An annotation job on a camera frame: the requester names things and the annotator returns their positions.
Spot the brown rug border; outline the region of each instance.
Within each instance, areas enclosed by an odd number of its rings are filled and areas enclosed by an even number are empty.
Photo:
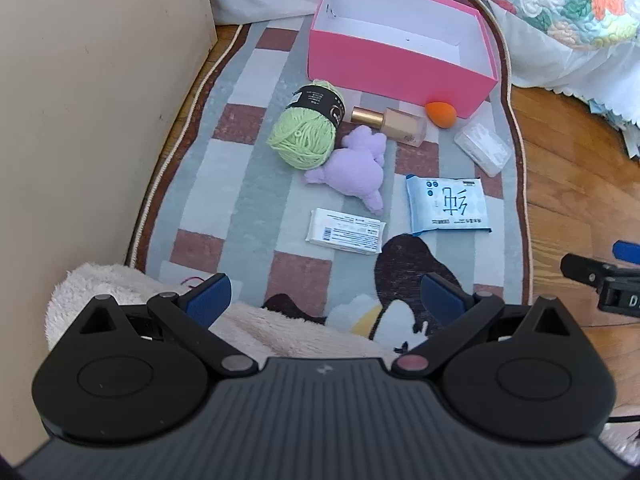
[[[477,9],[494,35],[498,52],[500,54],[500,70],[502,73],[502,81],[500,87],[500,100],[505,110],[505,115],[511,129],[513,137],[513,145],[516,152],[516,172],[518,181],[516,183],[518,193],[516,195],[516,210],[520,220],[520,233],[522,238],[522,256],[523,256],[523,279],[522,279],[522,303],[532,303],[532,249],[530,242],[529,220],[527,215],[527,182],[526,182],[526,156],[524,152],[524,143],[522,134],[515,118],[513,108],[511,107],[511,63],[509,53],[506,47],[506,41],[500,31],[494,16],[487,6],[481,0],[466,0],[475,9]],[[202,110],[209,97],[209,93],[215,84],[218,75],[222,72],[228,60],[233,57],[236,52],[244,45],[249,31],[250,25],[242,25],[239,27],[239,33],[230,47],[216,61],[217,65],[207,75],[201,83],[201,91],[191,107],[190,118],[185,126],[182,135],[176,140],[176,144],[172,147],[172,152],[165,161],[165,165],[157,168],[151,179],[149,188],[147,189],[145,199],[140,208],[138,220],[136,221],[136,229],[127,253],[126,265],[135,267],[142,272],[146,269],[146,256],[148,253],[149,242],[153,227],[158,217],[158,211],[162,200],[166,194],[175,172],[180,166],[183,156],[193,144],[198,134],[198,126],[202,117]]]

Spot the white fluffy blanket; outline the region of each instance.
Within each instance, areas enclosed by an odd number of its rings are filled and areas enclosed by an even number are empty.
[[[163,285],[129,267],[84,264],[68,274],[53,291],[47,306],[45,333],[52,349],[78,313],[96,294],[111,294],[119,304],[142,304],[164,290],[179,294],[184,286]],[[382,357],[389,364],[393,352],[358,335],[335,332],[301,319],[235,303],[210,330],[262,366],[267,357],[303,358]]]

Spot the blue wipes package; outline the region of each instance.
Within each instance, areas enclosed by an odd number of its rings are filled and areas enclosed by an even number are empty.
[[[488,229],[486,200],[479,178],[423,178],[406,176],[411,231]]]

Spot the fluffy fabric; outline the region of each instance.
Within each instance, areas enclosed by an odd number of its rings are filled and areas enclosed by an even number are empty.
[[[342,139],[324,166],[305,173],[308,184],[328,184],[343,195],[357,196],[373,214],[382,214],[380,195],[385,165],[385,134],[358,126]]]
[[[140,304],[164,290],[182,294],[188,289],[163,285],[124,266],[84,264],[78,267],[55,288],[47,306],[45,334],[49,349],[96,294],[111,294],[119,304]],[[361,336],[335,332],[301,319],[288,319],[244,303],[229,306],[210,330],[258,361],[260,366],[270,356],[382,357],[387,364],[397,357]]]

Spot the white bed skirt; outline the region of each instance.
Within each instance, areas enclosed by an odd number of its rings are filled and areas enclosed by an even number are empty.
[[[217,24],[252,23],[312,14],[318,0],[211,0]],[[623,43],[574,50],[490,2],[511,56],[517,86],[541,86],[594,99],[627,121],[640,124],[640,46]]]

